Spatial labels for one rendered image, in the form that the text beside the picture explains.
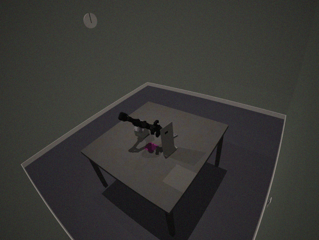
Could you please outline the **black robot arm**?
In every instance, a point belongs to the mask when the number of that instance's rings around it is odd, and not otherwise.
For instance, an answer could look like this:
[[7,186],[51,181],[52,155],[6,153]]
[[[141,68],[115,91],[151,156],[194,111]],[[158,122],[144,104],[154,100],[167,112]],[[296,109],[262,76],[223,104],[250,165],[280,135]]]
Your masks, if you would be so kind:
[[133,119],[131,118],[130,116],[128,116],[126,113],[124,112],[120,112],[119,114],[119,117],[118,117],[119,120],[121,121],[129,121],[131,122],[134,126],[136,127],[140,127],[140,128],[146,128],[146,129],[149,129],[150,132],[151,132],[151,135],[154,135],[154,128],[155,127],[150,127],[151,124],[148,124],[146,121],[140,121],[139,119]]

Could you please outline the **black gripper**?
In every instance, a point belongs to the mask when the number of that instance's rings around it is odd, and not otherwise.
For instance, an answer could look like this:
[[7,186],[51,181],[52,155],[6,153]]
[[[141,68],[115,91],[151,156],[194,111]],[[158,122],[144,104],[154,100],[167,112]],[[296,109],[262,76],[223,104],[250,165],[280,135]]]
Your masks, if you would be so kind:
[[155,122],[154,122],[154,124],[152,124],[150,127],[155,127],[154,128],[154,131],[156,132],[156,137],[158,138],[159,136],[160,136],[160,130],[162,129],[162,127],[160,126],[160,125],[158,125],[157,123],[159,123],[159,121],[158,120],[156,120]]

